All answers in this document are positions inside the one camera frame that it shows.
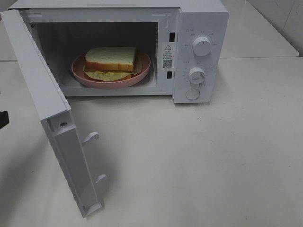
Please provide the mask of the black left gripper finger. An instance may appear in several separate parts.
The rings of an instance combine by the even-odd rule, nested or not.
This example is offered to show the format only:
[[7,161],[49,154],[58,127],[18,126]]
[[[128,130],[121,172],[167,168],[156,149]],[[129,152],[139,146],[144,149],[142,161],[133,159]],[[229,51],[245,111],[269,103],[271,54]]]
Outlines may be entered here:
[[0,111],[0,129],[9,124],[9,114],[7,111]]

